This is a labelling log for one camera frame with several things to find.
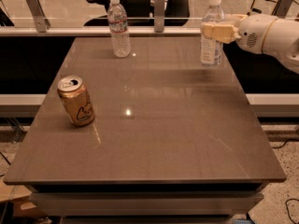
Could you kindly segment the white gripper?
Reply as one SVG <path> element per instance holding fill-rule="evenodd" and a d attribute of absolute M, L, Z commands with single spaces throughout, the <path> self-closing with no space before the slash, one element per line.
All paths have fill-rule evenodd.
<path fill-rule="evenodd" d="M 241 49 L 254 54 L 261 54 L 267 31 L 277 19 L 276 16 L 265 14 L 248 17 L 246 14 L 226 14 L 225 21 L 240 22 L 239 30 L 232 24 L 203 22 L 201 33 L 205 38 L 212 38 L 225 44 L 236 41 Z"/>

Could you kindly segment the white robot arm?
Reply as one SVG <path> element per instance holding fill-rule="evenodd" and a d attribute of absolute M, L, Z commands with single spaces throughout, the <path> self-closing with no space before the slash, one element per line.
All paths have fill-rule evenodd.
<path fill-rule="evenodd" d="M 299 22 L 266 14 L 231 14 L 224 21 L 204 21 L 201 33 L 224 44 L 236 42 L 254 54 L 276 58 L 284 67 L 299 73 Z"/>

